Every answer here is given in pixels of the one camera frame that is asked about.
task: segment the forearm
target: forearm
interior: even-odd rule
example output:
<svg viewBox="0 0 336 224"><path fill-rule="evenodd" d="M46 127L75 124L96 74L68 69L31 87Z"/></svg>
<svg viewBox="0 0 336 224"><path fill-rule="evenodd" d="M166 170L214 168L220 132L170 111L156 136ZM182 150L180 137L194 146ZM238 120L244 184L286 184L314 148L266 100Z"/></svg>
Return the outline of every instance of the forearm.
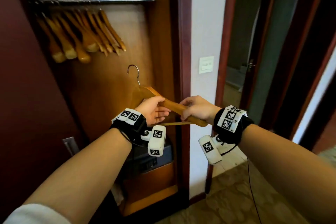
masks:
<svg viewBox="0 0 336 224"><path fill-rule="evenodd" d="M24 204L42 204L71 223L88 223L131 148L117 129L107 131L59 167Z"/></svg>
<svg viewBox="0 0 336 224"><path fill-rule="evenodd" d="M239 148L265 179L306 218L329 223L336 211L336 172L305 148L256 125Z"/></svg>

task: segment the black and white square pattern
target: black and white square pattern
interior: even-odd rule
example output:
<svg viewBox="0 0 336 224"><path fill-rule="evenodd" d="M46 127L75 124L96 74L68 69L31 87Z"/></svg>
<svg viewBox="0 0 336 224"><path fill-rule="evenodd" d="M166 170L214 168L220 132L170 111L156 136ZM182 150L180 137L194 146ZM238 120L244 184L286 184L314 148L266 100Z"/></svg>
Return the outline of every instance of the black and white square pattern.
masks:
<svg viewBox="0 0 336 224"><path fill-rule="evenodd" d="M128 117L130 120L136 121L139 115L135 113L131 113L131 115Z"/></svg>
<svg viewBox="0 0 336 224"><path fill-rule="evenodd" d="M150 150L150 153L152 155L160 155L160 152L158 150Z"/></svg>
<svg viewBox="0 0 336 224"><path fill-rule="evenodd" d="M154 130L153 137L162 137L162 131L161 130Z"/></svg>
<svg viewBox="0 0 336 224"><path fill-rule="evenodd" d="M207 143L203 144L202 146L203 146L206 153L213 150L213 147L212 147L210 142L207 142Z"/></svg>
<svg viewBox="0 0 336 224"><path fill-rule="evenodd" d="M228 111L225 118L229 119L229 120L233 120L233 118L236 116L236 113L235 112L231 112L231 111Z"/></svg>
<svg viewBox="0 0 336 224"><path fill-rule="evenodd" d="M222 124L222 128L226 128L226 129L230 130L231 125L232 125L232 121L224 120L223 124Z"/></svg>
<svg viewBox="0 0 336 224"><path fill-rule="evenodd" d="M127 117L131 112L130 111L123 111L120 116Z"/></svg>
<svg viewBox="0 0 336 224"><path fill-rule="evenodd" d="M241 111L241 109L238 109L238 108L236 108L236 107L231 107L230 109L233 110L233 111L235 111L235 112L239 112L239 111Z"/></svg>

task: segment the closet rod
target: closet rod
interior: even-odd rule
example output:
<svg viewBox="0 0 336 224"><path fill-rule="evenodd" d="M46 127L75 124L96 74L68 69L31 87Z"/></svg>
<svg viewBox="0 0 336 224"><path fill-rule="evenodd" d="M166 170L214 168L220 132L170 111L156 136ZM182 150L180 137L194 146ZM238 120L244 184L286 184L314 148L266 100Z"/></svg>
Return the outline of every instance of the closet rod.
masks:
<svg viewBox="0 0 336 224"><path fill-rule="evenodd" d="M109 5L109 4L139 4L156 0L36 0L38 5Z"/></svg>

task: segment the white wall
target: white wall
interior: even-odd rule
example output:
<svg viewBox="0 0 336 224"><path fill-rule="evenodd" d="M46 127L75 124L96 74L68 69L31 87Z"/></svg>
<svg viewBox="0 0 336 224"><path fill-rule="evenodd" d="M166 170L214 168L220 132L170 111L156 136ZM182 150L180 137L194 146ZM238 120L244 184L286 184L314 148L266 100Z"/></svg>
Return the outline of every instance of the white wall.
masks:
<svg viewBox="0 0 336 224"><path fill-rule="evenodd" d="M221 51L225 0L192 0L191 95L215 103L218 61ZM199 59L214 56L213 72L199 74ZM205 189L208 161L198 139L211 134L211 126L190 126L190 192L192 198Z"/></svg>
<svg viewBox="0 0 336 224"><path fill-rule="evenodd" d="M336 48L334 49L329 62L322 74L322 77L316 87L316 90L313 94L313 97L311 98L309 105L307 107L306 112L303 115L303 118L299 124L299 127L297 128L295 135L293 137L293 142L299 144L301 141L301 138L306 131L310 120L312 119L316 108L318 107L321 99L323 98L323 95L325 91L327 90L331 79L334 77L336 71Z"/></svg>

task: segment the metal hanger hook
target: metal hanger hook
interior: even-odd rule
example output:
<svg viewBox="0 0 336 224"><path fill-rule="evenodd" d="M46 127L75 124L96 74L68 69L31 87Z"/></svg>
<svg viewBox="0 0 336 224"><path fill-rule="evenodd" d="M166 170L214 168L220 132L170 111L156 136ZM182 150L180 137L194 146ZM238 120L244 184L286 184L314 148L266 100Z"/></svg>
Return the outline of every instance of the metal hanger hook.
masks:
<svg viewBox="0 0 336 224"><path fill-rule="evenodd" d="M129 68L130 68L131 66L135 66L135 67L137 68L137 70L138 70L138 77L137 77L136 79L137 79L138 84L139 84L139 86L140 86L140 82L139 82L139 74L140 74L140 72L139 72L139 69L138 69L138 67L137 67L136 65L129 65L128 68L127 68L127 74L128 74L128 72L129 72Z"/></svg>

